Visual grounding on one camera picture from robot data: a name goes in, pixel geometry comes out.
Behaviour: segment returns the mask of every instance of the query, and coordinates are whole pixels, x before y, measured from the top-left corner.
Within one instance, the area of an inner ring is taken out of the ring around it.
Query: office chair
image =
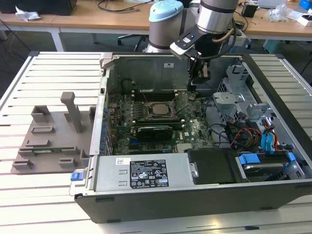
[[[118,45],[122,45],[121,43],[121,39],[126,39],[126,38],[136,38],[136,37],[140,37],[140,39],[138,40],[136,46],[135,46],[135,52],[137,51],[137,49],[139,48],[139,46],[141,45],[142,41],[146,41],[147,35],[138,35],[138,34],[128,34],[128,35],[124,35],[121,37],[118,37],[117,39],[117,44]]]

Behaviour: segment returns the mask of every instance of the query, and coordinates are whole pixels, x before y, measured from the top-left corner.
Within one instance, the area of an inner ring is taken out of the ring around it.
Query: motherboard
[[[182,153],[213,147],[203,116],[205,98],[197,93],[108,93],[110,154]]]

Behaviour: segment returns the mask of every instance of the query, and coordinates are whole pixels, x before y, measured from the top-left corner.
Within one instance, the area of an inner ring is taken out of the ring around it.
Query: gray mount
[[[95,107],[80,112],[75,94],[60,98],[68,112],[35,106],[33,121],[13,163],[13,174],[68,173],[88,166]]]

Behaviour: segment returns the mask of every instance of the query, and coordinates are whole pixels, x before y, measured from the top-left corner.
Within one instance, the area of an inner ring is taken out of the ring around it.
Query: power supply label
[[[168,187],[166,160],[130,162],[130,187],[133,189]]]

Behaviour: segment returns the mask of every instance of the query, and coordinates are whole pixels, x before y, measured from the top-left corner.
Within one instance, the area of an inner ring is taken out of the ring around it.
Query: table leg
[[[0,30],[0,40],[8,40],[4,30]]]
[[[96,33],[93,33],[93,34],[92,34],[92,39],[93,39],[93,43],[94,43],[94,44],[97,44],[97,43],[98,43],[98,37],[97,37],[97,34],[96,34]]]
[[[52,35],[54,45],[55,45],[57,51],[58,52],[66,51],[65,45],[62,41],[61,34],[60,34],[58,28],[55,28],[55,30],[52,30],[50,33]]]

